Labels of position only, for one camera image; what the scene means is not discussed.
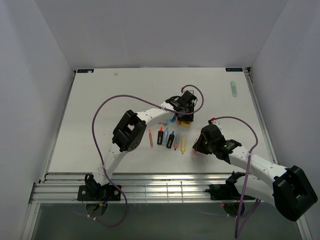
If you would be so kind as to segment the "pastel yellow highlighter cap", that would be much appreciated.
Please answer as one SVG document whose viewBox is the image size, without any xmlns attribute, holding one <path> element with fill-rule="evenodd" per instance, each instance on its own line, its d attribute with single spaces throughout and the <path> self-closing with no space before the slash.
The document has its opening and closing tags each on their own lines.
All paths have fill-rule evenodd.
<svg viewBox="0 0 320 240">
<path fill-rule="evenodd" d="M 182 121 L 181 124 L 180 124 L 183 128 L 189 128 L 190 127 L 190 123 L 189 122 L 185 122 L 185 121 Z"/>
</svg>

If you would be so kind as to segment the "thin orange highlighter pen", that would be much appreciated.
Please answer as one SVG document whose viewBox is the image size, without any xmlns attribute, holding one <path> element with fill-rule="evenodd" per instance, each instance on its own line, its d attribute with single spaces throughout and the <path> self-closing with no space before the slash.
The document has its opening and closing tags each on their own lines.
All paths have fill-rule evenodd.
<svg viewBox="0 0 320 240">
<path fill-rule="evenodd" d="M 153 148 L 154 144 L 153 144 L 153 135 L 152 135 L 152 130 L 149 128 L 148 129 L 148 136 L 149 136 L 149 143 L 150 143 L 150 147 Z"/>
</svg>

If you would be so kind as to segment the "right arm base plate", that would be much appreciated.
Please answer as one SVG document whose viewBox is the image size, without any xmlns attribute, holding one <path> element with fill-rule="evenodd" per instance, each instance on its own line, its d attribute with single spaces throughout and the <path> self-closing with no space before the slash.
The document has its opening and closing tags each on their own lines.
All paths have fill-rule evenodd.
<svg viewBox="0 0 320 240">
<path fill-rule="evenodd" d="M 210 184 L 205 190 L 210 194 L 211 200 L 235 200 L 239 201 L 241 194 L 234 185 L 228 184 Z"/>
</svg>

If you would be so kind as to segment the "black blue-capped highlighter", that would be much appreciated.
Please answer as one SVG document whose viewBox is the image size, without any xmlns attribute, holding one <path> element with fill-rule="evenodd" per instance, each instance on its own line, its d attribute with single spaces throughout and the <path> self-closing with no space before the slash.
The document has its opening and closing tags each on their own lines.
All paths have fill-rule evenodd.
<svg viewBox="0 0 320 240">
<path fill-rule="evenodd" d="M 175 132 L 172 131 L 172 133 L 170 133 L 168 136 L 166 148 L 170 149 L 172 147 L 174 139 L 175 139 Z"/>
</svg>

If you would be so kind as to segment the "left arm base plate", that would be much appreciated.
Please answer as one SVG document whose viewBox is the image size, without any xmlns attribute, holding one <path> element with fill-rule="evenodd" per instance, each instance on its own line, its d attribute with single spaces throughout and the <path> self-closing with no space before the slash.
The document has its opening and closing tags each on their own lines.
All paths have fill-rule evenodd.
<svg viewBox="0 0 320 240">
<path fill-rule="evenodd" d="M 88 186 L 81 185 L 76 199 L 82 202 L 120 201 L 121 192 L 114 185 L 105 185 L 100 187 L 96 193 L 93 193 Z"/>
</svg>

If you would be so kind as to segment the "pastel coral highlighter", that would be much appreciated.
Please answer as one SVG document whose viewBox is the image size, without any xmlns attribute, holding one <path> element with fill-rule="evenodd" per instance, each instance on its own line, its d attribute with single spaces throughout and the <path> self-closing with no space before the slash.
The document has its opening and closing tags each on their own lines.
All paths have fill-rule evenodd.
<svg viewBox="0 0 320 240">
<path fill-rule="evenodd" d="M 173 142 L 173 147 L 174 150 L 176 151 L 179 147 L 180 144 L 180 140 L 181 140 L 181 134 L 179 132 L 176 132 L 175 134 L 175 138 L 174 138 L 174 142 Z"/>
</svg>

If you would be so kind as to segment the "pastel orange highlighter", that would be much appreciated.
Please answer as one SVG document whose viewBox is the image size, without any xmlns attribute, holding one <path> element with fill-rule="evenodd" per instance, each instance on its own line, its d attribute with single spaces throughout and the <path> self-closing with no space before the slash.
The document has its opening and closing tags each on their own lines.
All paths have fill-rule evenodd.
<svg viewBox="0 0 320 240">
<path fill-rule="evenodd" d="M 195 140 L 195 142 L 194 142 L 194 144 L 193 144 L 193 146 L 192 146 L 192 148 L 193 148 L 195 151 L 197 151 L 197 148 L 198 148 L 197 143 L 198 143 L 198 139 Z"/>
</svg>

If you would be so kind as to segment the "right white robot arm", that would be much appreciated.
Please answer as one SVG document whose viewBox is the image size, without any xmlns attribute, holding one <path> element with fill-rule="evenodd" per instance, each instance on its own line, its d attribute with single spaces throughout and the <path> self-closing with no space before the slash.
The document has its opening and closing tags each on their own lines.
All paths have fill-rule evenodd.
<svg viewBox="0 0 320 240">
<path fill-rule="evenodd" d="M 234 171 L 225 183 L 210 185 L 208 192 L 212 200 L 239 200 L 244 193 L 245 200 L 259 199 L 269 203 L 292 222 L 318 201 L 316 192 L 300 167 L 285 167 L 250 154 L 240 142 L 225 139 L 215 124 L 201 129 L 192 148 L 249 171 L 248 175 Z"/>
</svg>

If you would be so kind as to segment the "pastel green highlighter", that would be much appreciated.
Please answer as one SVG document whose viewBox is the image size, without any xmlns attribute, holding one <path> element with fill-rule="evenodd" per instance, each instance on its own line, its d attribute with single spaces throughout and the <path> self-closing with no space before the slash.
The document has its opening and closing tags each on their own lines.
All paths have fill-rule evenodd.
<svg viewBox="0 0 320 240">
<path fill-rule="evenodd" d="M 235 81 L 231 81 L 231 82 L 230 82 L 230 87 L 231 87 L 232 96 L 233 96 L 234 98 L 236 98 L 236 97 L 238 96 L 236 82 L 235 82 Z"/>
</svg>

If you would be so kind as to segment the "black orange-capped highlighter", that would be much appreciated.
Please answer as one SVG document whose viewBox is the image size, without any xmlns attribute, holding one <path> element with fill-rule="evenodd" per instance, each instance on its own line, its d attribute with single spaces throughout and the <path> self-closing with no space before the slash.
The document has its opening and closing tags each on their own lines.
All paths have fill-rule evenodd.
<svg viewBox="0 0 320 240">
<path fill-rule="evenodd" d="M 158 131 L 158 134 L 157 134 L 157 145 L 163 144 L 163 137 L 164 137 L 164 130 L 161 127 Z"/>
</svg>

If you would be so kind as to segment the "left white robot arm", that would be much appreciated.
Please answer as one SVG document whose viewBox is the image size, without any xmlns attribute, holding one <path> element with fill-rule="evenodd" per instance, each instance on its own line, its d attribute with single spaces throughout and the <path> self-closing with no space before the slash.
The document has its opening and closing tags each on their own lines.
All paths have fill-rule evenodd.
<svg viewBox="0 0 320 240">
<path fill-rule="evenodd" d="M 96 133 L 95 123 L 98 114 L 104 105 L 120 97 L 133 98 L 149 104 L 152 108 L 140 112 L 127 110 L 112 132 L 111 145 L 105 155 L 100 150 Z M 96 188 L 103 187 L 111 183 L 111 177 L 121 160 L 129 152 L 134 151 L 141 143 L 147 128 L 156 125 L 163 120 L 193 115 L 196 112 L 195 104 L 197 97 L 189 90 L 180 96 L 173 96 L 165 100 L 161 105 L 156 105 L 139 97 L 132 95 L 116 95 L 104 101 L 93 116 L 91 132 L 94 145 L 100 157 L 100 167 L 89 175 L 85 181 L 86 185 Z"/>
</svg>

